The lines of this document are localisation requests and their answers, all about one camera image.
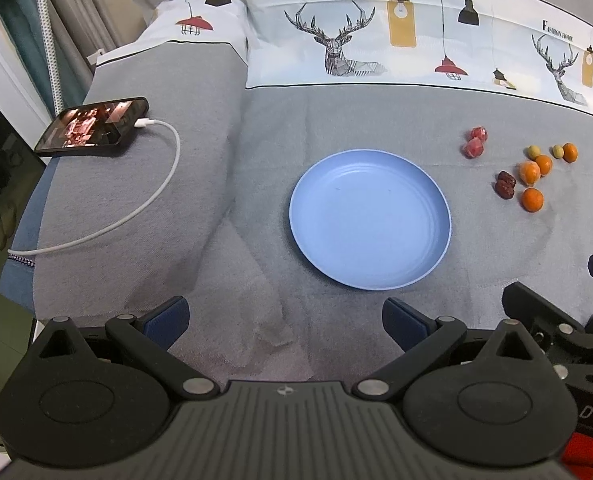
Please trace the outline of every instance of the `teal curtain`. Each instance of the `teal curtain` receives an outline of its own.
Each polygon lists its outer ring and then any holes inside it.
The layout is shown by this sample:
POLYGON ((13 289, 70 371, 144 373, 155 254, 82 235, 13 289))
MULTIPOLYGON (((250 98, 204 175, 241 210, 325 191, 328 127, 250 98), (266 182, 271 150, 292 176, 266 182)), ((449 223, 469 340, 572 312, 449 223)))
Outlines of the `teal curtain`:
MULTIPOLYGON (((36 0, 0 0, 0 15, 36 90, 54 116, 48 60, 36 0)), ((85 90, 56 42, 56 60, 65 107, 83 103, 85 90)))

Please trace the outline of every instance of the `yellow-green fruit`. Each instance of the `yellow-green fruit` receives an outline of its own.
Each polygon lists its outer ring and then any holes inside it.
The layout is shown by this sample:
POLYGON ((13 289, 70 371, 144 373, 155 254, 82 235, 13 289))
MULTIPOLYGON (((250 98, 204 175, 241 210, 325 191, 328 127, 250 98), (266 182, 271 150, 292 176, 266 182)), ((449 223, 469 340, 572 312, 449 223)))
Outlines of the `yellow-green fruit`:
POLYGON ((559 146, 558 144, 556 146, 553 146, 552 156, 554 158, 563 158, 563 146, 559 146))
POLYGON ((528 146, 528 158, 531 160, 535 160, 539 155, 541 155, 541 148, 535 146, 528 146))

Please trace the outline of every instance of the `phone screen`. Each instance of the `phone screen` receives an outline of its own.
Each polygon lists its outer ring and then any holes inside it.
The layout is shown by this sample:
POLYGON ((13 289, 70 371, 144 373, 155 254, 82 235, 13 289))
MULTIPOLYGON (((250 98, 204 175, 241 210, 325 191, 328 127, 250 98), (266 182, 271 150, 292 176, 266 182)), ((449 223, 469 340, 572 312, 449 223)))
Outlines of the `phone screen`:
POLYGON ((35 150, 116 144, 146 110, 144 99, 81 105, 64 110, 39 139, 35 150))

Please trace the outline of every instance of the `pink candy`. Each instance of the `pink candy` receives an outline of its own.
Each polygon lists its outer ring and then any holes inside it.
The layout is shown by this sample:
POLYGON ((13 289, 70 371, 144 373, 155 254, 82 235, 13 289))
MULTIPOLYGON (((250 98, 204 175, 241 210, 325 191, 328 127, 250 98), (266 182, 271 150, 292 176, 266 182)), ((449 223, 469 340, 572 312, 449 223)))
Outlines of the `pink candy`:
POLYGON ((485 142, 488 140, 488 130, 486 130, 483 126, 472 128, 472 131, 470 132, 470 139, 481 139, 482 142, 485 142))
POLYGON ((483 141, 479 137, 468 140, 463 147, 463 152, 470 158, 477 158, 483 153, 483 141))

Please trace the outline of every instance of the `zipper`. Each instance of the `zipper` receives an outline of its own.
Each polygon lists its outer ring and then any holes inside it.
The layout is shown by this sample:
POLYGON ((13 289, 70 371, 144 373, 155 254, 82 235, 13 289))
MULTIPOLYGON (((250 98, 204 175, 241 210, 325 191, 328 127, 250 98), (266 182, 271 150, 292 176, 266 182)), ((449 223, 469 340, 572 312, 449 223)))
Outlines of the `zipper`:
POLYGON ((19 262, 20 264, 27 265, 28 267, 34 268, 34 260, 30 260, 29 258, 25 258, 24 256, 18 256, 17 254, 8 254, 8 260, 12 260, 13 262, 19 262))

